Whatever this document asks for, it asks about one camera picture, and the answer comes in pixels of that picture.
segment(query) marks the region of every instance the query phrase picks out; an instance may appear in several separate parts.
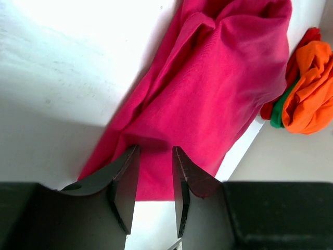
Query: orange cloth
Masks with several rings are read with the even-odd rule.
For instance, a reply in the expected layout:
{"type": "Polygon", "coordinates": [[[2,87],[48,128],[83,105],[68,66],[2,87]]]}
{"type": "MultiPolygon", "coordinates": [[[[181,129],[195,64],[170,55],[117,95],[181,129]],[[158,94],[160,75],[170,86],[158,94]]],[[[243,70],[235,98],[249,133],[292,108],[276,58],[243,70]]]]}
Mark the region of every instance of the orange cloth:
{"type": "Polygon", "coordinates": [[[312,134],[333,118],[333,55],[328,43],[313,41],[296,51],[301,79],[283,106],[291,133],[312,134]]]}

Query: pink cloth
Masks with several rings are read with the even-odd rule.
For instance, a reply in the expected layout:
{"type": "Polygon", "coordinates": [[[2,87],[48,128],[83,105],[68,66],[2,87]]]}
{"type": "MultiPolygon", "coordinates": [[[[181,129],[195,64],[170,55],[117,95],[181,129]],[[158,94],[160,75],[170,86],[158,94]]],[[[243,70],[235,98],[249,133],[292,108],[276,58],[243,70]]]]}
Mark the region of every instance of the pink cloth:
{"type": "Polygon", "coordinates": [[[260,108],[286,88],[290,0],[184,0],[148,73],[79,179],[142,148],[137,200],[173,200],[173,145],[215,175],[260,108]]]}

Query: magenta fabric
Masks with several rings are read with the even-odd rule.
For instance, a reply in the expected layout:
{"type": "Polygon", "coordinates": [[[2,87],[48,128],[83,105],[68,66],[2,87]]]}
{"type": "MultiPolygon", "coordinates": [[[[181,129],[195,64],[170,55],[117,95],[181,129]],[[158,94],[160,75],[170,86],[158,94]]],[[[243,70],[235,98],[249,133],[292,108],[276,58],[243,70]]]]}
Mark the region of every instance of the magenta fabric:
{"type": "Polygon", "coordinates": [[[153,63],[79,179],[142,148],[137,200],[173,200],[172,146],[215,175],[264,103],[286,88],[290,0],[184,0],[153,63]]]}

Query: folded cloth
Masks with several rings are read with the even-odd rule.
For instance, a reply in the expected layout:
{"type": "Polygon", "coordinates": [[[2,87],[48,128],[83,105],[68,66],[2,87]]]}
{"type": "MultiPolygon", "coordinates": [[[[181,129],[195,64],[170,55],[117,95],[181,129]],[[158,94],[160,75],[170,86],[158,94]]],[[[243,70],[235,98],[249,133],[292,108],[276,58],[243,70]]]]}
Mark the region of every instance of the folded cloth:
{"type": "MultiPolygon", "coordinates": [[[[287,70],[286,70],[286,80],[287,80],[287,88],[295,82],[297,76],[299,75],[299,69],[296,62],[296,50],[298,50],[300,47],[303,47],[307,45],[311,41],[320,41],[322,38],[320,34],[320,29],[318,28],[309,28],[299,44],[297,45],[296,49],[292,53],[288,63],[287,63],[287,70]]],[[[274,99],[271,102],[265,103],[264,106],[260,110],[260,116],[264,120],[270,120],[272,116],[272,110],[274,103],[280,99],[280,96],[276,99],[274,99]]]]}
{"type": "Polygon", "coordinates": [[[172,146],[215,175],[262,105],[286,87],[288,0],[184,0],[153,63],[80,179],[141,146],[137,200],[173,200],[172,146]]]}
{"type": "Polygon", "coordinates": [[[280,99],[274,104],[273,110],[272,110],[272,116],[271,116],[271,126],[275,127],[277,129],[280,128],[284,128],[285,126],[282,123],[282,110],[283,110],[283,105],[287,99],[287,97],[289,96],[289,94],[291,93],[291,91],[293,90],[293,88],[295,88],[297,82],[300,80],[300,78],[298,77],[295,82],[293,83],[292,86],[289,87],[289,89],[283,93],[283,95],[280,97],[280,99]]]}
{"type": "Polygon", "coordinates": [[[296,58],[301,79],[284,103],[282,122],[291,133],[312,134],[333,118],[333,55],[328,43],[313,41],[296,58]]]}

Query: green cloth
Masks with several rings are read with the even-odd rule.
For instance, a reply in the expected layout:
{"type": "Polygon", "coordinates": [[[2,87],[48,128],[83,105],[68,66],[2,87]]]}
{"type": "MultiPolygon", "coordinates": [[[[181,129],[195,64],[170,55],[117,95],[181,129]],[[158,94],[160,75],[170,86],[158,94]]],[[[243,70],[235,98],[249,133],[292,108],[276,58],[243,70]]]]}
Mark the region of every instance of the green cloth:
{"type": "Polygon", "coordinates": [[[271,126],[275,127],[277,129],[284,128],[285,126],[282,123],[282,110],[283,105],[289,96],[290,92],[293,90],[293,88],[296,86],[298,81],[300,80],[300,77],[298,76],[296,81],[292,84],[292,86],[289,87],[289,89],[280,97],[280,99],[274,104],[273,110],[272,110],[272,116],[271,116],[271,126]]]}

